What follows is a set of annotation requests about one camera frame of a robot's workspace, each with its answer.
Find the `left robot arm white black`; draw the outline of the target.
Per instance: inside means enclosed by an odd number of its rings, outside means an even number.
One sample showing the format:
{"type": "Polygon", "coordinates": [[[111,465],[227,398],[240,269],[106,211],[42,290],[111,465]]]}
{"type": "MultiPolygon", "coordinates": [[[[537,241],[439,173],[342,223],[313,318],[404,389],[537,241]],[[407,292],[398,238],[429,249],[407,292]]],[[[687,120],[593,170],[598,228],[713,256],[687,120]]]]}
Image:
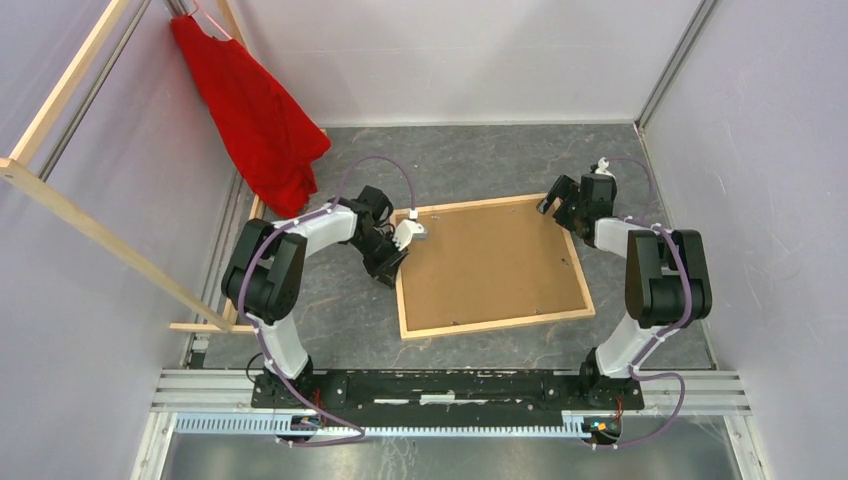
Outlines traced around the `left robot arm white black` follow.
{"type": "Polygon", "coordinates": [[[288,221],[245,224],[221,290],[254,329],[265,369],[278,377],[275,392],[288,406],[302,407],[314,394],[312,361],[292,317],[306,259],[331,245],[350,245],[371,278],[394,288],[408,250],[395,238],[392,213],[388,196],[365,186],[354,199],[340,198],[288,221]]]}

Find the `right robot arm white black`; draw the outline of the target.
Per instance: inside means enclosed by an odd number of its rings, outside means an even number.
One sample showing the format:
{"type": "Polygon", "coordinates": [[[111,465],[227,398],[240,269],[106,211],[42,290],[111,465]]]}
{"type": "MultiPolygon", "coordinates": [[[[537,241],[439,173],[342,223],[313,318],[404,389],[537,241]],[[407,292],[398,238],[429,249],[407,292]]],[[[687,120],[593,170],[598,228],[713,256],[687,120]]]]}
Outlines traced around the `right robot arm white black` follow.
{"type": "Polygon", "coordinates": [[[668,337],[706,318],[713,304],[701,233],[617,217],[616,195],[610,175],[561,175],[537,205],[587,246],[625,261],[626,313],[580,368],[578,396],[591,408],[606,406],[618,389],[638,381],[645,359],[668,337]]]}

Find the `red hanging shirt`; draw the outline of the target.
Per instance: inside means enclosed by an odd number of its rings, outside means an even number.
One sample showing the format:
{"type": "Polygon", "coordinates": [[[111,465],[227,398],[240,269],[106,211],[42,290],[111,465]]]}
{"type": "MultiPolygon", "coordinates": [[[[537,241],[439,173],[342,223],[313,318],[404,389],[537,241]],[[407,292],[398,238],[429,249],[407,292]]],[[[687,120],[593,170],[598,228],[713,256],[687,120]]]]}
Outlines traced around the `red hanging shirt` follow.
{"type": "Polygon", "coordinates": [[[170,27],[240,175],[277,216],[298,215],[318,191],[312,163],[328,136],[237,41],[207,35],[190,16],[170,27]]]}

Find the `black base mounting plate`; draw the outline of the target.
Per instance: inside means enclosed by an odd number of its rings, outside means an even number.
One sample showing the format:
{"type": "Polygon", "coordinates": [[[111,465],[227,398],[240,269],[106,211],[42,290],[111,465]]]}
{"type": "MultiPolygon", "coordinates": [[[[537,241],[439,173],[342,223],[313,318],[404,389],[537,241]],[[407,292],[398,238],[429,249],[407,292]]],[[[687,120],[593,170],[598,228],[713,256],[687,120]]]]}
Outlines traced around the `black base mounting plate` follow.
{"type": "Polygon", "coordinates": [[[267,370],[251,405],[294,409],[317,405],[361,427],[557,426],[569,412],[641,410],[638,381],[585,394],[579,374],[537,370],[315,370],[313,394],[301,395],[267,370]]]}

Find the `wooden clothes rack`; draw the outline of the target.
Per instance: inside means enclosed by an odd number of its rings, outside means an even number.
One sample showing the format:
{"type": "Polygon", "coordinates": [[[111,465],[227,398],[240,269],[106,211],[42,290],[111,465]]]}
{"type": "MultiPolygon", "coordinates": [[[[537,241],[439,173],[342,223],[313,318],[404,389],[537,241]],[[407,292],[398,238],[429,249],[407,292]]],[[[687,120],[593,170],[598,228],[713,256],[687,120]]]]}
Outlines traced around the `wooden clothes rack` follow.
{"type": "MultiPolygon", "coordinates": [[[[1,150],[8,153],[106,9],[103,1],[1,5],[1,150]]],[[[30,163],[37,172],[89,88],[99,92],[47,178],[48,187],[221,308],[222,222],[242,183],[199,97],[162,1],[133,1],[30,163]]],[[[1,315],[85,326],[156,327],[196,313],[168,291],[1,181],[1,315]]]]}

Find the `aluminium rail base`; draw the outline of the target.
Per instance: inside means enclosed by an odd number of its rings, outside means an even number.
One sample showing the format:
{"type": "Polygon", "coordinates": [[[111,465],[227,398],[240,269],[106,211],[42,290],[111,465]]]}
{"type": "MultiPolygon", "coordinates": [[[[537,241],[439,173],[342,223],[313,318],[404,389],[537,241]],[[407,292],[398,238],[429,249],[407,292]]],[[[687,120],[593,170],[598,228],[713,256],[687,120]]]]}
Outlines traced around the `aluminium rail base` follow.
{"type": "Polygon", "coordinates": [[[297,439],[381,437],[609,441],[636,417],[674,427],[716,419],[740,476],[769,475],[753,414],[732,371],[652,372],[582,396],[562,370],[325,370],[305,406],[278,381],[235,370],[165,370],[132,477],[162,477],[178,433],[297,439]]]}

